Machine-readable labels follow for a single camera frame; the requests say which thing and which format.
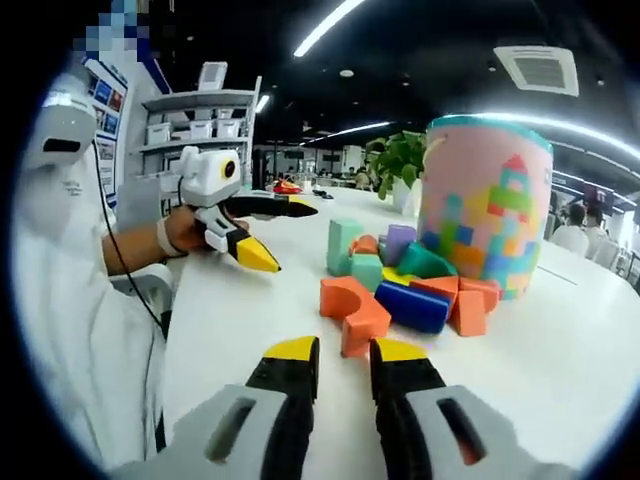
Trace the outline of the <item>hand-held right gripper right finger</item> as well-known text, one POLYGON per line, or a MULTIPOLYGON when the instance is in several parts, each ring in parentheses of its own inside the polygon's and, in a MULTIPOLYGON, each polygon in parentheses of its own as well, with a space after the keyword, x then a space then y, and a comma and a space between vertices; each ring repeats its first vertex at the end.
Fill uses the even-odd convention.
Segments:
POLYGON ((390 479, 575 479, 535 459, 512 423, 464 386, 448 385, 417 345, 370 343, 376 428, 390 479))

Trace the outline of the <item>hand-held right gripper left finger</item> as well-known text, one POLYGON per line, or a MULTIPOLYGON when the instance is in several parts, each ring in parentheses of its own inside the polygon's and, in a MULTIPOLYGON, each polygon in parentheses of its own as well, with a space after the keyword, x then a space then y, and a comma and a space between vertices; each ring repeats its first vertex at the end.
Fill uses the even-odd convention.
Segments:
POLYGON ((314 426, 320 341, 280 342, 245 384, 229 384, 174 426, 170 444, 148 461, 115 469, 115 479, 299 479, 314 426))

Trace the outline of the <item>person's left hand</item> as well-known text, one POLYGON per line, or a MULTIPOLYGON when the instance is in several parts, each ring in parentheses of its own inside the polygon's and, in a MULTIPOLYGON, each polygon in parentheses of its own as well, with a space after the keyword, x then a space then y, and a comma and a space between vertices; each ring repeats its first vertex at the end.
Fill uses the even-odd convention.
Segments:
POLYGON ((186 205, 179 206, 159 220, 156 237, 160 248, 169 257, 208 249, 205 241, 205 225, 197 220, 195 211, 186 205))

